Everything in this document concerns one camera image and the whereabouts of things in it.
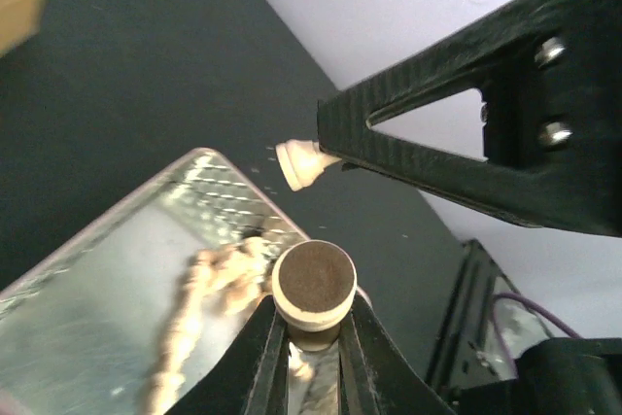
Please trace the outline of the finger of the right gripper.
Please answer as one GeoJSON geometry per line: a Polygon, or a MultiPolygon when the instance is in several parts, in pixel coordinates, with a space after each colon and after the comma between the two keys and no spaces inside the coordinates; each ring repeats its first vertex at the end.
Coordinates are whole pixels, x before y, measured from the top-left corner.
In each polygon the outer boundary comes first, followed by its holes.
{"type": "Polygon", "coordinates": [[[513,0],[320,103],[321,148],[515,225],[621,231],[621,0],[513,0]]]}

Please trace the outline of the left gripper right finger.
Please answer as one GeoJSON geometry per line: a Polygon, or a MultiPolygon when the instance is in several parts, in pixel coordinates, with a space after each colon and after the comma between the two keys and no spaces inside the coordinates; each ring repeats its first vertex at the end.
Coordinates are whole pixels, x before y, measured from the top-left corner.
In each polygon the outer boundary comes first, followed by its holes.
{"type": "Polygon", "coordinates": [[[454,413],[412,370],[358,294],[341,322],[338,343],[341,414],[454,413]]]}

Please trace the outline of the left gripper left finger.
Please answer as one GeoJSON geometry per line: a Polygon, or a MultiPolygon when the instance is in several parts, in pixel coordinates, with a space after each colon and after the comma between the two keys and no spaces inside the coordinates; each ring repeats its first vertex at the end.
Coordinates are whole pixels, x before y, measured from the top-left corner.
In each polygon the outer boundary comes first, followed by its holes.
{"type": "Polygon", "coordinates": [[[286,414],[287,325],[266,297],[214,368],[168,415],[286,414]]]}

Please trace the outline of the light chess piece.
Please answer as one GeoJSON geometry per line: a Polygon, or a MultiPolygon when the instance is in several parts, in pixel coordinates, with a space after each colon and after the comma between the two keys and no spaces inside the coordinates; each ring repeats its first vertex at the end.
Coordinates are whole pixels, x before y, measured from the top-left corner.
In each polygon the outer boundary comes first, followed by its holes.
{"type": "Polygon", "coordinates": [[[324,153],[319,143],[311,140],[291,139],[277,144],[275,152],[292,191],[310,187],[327,167],[341,161],[339,157],[324,153]]]}
{"type": "Polygon", "coordinates": [[[272,296],[288,325],[290,341],[304,352],[321,352],[337,339],[358,289],[356,267],[340,247],[306,240],[277,259],[272,296]]]}

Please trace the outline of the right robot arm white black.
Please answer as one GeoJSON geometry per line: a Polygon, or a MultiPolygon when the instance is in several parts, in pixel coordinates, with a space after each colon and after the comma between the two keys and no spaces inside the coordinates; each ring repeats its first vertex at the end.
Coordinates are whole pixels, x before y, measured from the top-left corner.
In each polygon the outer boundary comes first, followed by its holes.
{"type": "MultiPolygon", "coordinates": [[[[621,237],[621,0],[513,0],[318,105],[320,148],[502,221],[621,237]],[[372,130],[469,88],[486,161],[372,130]]],[[[339,337],[340,414],[456,414],[355,299],[339,337]]],[[[458,414],[621,414],[621,338],[551,338],[458,414]]]]}

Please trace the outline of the pile of light chess pieces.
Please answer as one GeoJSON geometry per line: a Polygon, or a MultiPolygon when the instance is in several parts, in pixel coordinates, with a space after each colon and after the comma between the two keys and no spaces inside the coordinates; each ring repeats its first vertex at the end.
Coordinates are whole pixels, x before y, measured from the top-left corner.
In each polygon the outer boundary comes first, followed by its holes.
{"type": "Polygon", "coordinates": [[[261,236],[195,254],[156,344],[144,414],[164,414],[179,399],[186,381],[184,365],[199,342],[208,315],[250,316],[272,294],[271,271],[268,242],[261,236]]]}

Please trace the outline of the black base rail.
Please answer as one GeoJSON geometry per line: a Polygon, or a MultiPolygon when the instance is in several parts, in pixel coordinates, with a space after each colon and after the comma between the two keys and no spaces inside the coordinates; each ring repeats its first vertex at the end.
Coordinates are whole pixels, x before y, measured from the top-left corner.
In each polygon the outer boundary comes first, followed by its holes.
{"type": "Polygon", "coordinates": [[[463,244],[464,260],[426,375],[427,384],[457,408],[461,392],[513,377],[502,345],[510,356],[553,336],[537,313],[499,293],[518,290],[477,240],[463,244]]]}

